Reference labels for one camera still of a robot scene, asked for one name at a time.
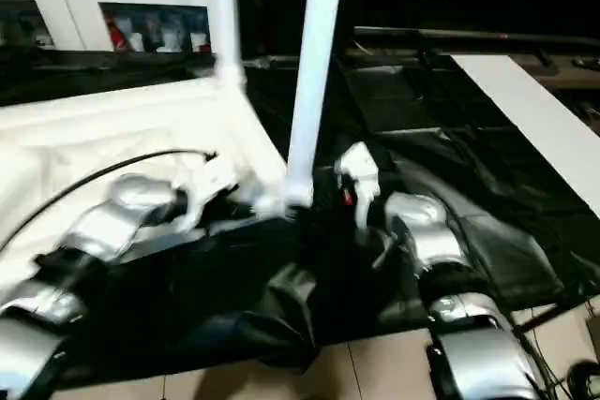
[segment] white pole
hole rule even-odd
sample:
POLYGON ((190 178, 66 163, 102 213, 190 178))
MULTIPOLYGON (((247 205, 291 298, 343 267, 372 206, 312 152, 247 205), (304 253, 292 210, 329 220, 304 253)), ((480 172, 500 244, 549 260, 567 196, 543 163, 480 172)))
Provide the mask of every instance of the white pole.
POLYGON ((236 0, 216 0, 217 76, 225 84, 243 83, 237 29, 236 0))
POLYGON ((281 190, 285 162, 250 106, 239 50, 236 0, 216 0, 218 105, 233 129, 232 137, 254 174, 267 190, 281 190))
POLYGON ((314 163, 339 0, 307 0, 288 153, 286 201, 312 204, 314 163))

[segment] black tablecloth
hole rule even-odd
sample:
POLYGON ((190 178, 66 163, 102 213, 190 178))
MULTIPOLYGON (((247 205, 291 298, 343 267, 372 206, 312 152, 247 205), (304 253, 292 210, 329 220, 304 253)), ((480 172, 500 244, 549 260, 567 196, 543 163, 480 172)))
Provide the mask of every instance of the black tablecloth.
MULTIPOLYGON (((294 61, 247 69, 248 97, 284 156, 296 77, 294 61)), ((19 82, 7 103, 19 101, 19 82)), ((423 327, 407 255, 355 247, 352 214, 332 189, 332 163, 355 141, 369 146, 384 189, 446 204, 503 307, 597 291, 598 219, 451 59, 333 60, 312 211, 115 268, 64 386, 247 358, 304 368, 322 345, 423 327)))

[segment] white fabric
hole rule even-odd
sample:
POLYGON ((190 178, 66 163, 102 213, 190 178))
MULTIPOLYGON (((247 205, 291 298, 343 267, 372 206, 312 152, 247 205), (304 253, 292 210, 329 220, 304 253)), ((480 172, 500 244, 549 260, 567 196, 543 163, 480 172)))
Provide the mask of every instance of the white fabric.
MULTIPOLYGON (((0 161, 5 168, 0 172, 0 240, 35 207, 84 175, 156 150, 217 151, 232 158, 240 175, 254 177, 259 172, 252 167, 255 155, 277 163, 279 156, 270 141, 261 141, 264 131, 248 110, 218 98, 212 79, 0 109, 0 161), (253 121, 254 128, 248 127, 253 121), (243 136, 239 124, 247 125, 243 136), (254 141, 262 148, 254 149, 250 161, 242 143, 254 141)), ((0 255, 0 290, 30 275, 35 268, 28 261, 52 250, 73 220, 101 201, 108 183, 120 174, 136 171, 175 180, 202 163, 196 156, 162 156, 107 175, 61 200, 0 255)), ((282 180, 283 174, 275 178, 282 180)))

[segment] black cloth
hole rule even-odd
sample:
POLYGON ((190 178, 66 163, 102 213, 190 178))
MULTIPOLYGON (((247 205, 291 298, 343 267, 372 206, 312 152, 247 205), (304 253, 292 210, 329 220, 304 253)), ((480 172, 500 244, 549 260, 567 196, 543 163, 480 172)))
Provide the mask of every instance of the black cloth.
MULTIPOLYGON (((296 66, 247 69, 247 95, 283 156, 296 66)), ((103 86, 126 87, 118 68, 101 73, 103 86)), ((128 61, 127 71, 134 81, 148 77, 145 65, 128 61)), ((52 85, 51 75, 22 91, 26 77, 6 79, 6 103, 27 101, 35 87, 52 85)), ((69 80, 82 86, 78 71, 72 79, 64 68, 58 75, 57 92, 68 91, 69 80)), ((93 71, 84 77, 91 92, 102 90, 93 71)), ((355 141, 367 143, 384 190, 445 203, 502 307, 597 292, 598 219, 452 60, 334 59, 312 210, 114 268, 63 386, 249 358, 303 369, 322 345, 425 326, 407 255, 376 239, 354 245, 352 211, 335 190, 331 166, 355 141)))

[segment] wire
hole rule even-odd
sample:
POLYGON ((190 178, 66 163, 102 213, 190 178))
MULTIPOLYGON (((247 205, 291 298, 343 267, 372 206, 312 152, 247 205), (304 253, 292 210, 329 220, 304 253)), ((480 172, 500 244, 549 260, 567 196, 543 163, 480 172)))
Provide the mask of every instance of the wire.
POLYGON ((554 371, 550 368, 548 361, 546 361, 546 358, 544 357, 544 353, 542 353, 542 349, 540 348, 540 343, 537 340, 537 333, 535 332, 535 329, 533 329, 532 332, 533 332, 533 342, 535 343, 535 349, 537 350, 537 353, 540 356, 542 363, 546 367, 546 370, 550 373, 550 376, 554 378, 554 381, 553 381, 554 385, 551 386, 551 388, 554 390, 554 396, 556 396, 556 387, 559 386, 569 400, 574 400, 573 395, 571 395, 571 393, 569 391, 567 391, 566 388, 563 386, 563 383, 565 382, 565 378, 558 378, 556 376, 556 374, 554 373, 554 371))
POLYGON ((104 175, 106 175, 108 173, 114 172, 114 171, 119 170, 119 169, 123 169, 123 168, 125 168, 127 166, 131 166, 132 164, 138 163, 140 161, 144 161, 145 159, 151 159, 151 158, 156 158, 158 156, 165 156, 165 155, 177 155, 177 154, 199 155, 199 156, 204 156, 207 159, 210 159, 210 158, 212 158, 212 157, 215 156, 214 154, 209 154, 209 153, 203 152, 201 150, 168 149, 168 150, 161 150, 161 151, 158 151, 158 152, 152 152, 152 153, 144 154, 144 155, 140 155, 140 156, 134 156, 132 158, 126 159, 126 160, 121 161, 119 163, 113 164, 113 165, 111 165, 111 166, 109 166, 107 168, 104 168, 104 169, 101 169, 101 170, 97 170, 96 172, 92 172, 89 175, 87 175, 87 176, 83 177, 82 179, 78 180, 77 182, 73 183, 72 185, 66 187, 62 191, 58 192, 54 196, 50 197, 48 200, 46 200, 44 203, 42 203, 40 206, 38 206, 37 209, 34 210, 34 212, 31 213, 28 217, 26 217, 21 222, 21 224, 19 224, 19 226, 16 229, 14 229, 8 235, 8 237, 3 241, 3 243, 0 244, 0 254, 2 254, 2 252, 5 251, 5 249, 10 244, 10 242, 13 239, 15 239, 15 237, 21 231, 23 231, 23 229, 25 227, 27 227, 29 224, 31 224, 42 213, 44 213, 50 207, 52 207, 53 205, 55 205, 58 201, 62 200, 64 197, 66 197, 67 195, 69 195, 71 192, 79 189, 83 185, 87 185, 88 183, 93 182, 97 178, 103 177, 104 175))
POLYGON ((366 53, 367 55, 371 55, 373 56, 373 52, 369 51, 368 49, 366 49, 365 47, 361 46, 360 44, 358 44, 358 42, 356 42, 356 40, 354 40, 354 45, 361 51, 363 51, 364 53, 366 53))
POLYGON ((588 310, 588 315, 590 316, 590 319, 596 317, 596 313, 593 309, 593 305, 592 302, 590 302, 590 299, 585 301, 585 308, 588 310))

